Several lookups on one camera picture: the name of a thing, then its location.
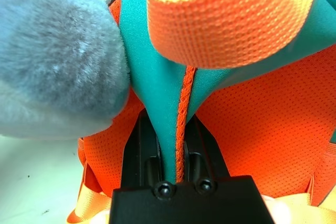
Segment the black plastic bracket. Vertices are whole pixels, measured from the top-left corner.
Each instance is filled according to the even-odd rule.
[[[164,181],[145,111],[126,144],[110,224],[274,224],[251,176],[230,177],[216,140],[193,117],[185,129],[185,182]]]

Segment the orange nylon strap loop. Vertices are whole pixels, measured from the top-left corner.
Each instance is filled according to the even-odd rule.
[[[320,207],[330,209],[336,212],[336,185],[328,194],[328,196],[324,199]]]
[[[233,68],[290,43],[313,0],[147,0],[156,50],[199,68]]]
[[[85,163],[77,205],[69,215],[67,224],[89,224],[96,214],[111,208],[111,198],[101,193],[101,189],[99,189],[99,185],[95,185],[96,183],[97,180],[91,168],[88,163]]]

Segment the backpack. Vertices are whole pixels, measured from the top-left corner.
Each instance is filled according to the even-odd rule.
[[[90,223],[120,187],[146,108],[165,179],[183,181],[196,114],[232,175],[252,175],[292,223],[336,223],[336,0],[115,0],[132,91],[105,131],[78,141],[83,177],[67,223]]]

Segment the gray fuzzy stuffed toy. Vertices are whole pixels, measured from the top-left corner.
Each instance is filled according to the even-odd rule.
[[[68,139],[109,127],[129,73],[111,0],[0,0],[0,134]]]

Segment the black screw head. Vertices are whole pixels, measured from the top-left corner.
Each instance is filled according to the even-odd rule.
[[[175,194],[175,186],[166,181],[159,182],[154,187],[154,194],[161,200],[170,199]]]
[[[216,184],[209,178],[201,178],[196,183],[196,191],[202,195],[213,193],[217,189]]]

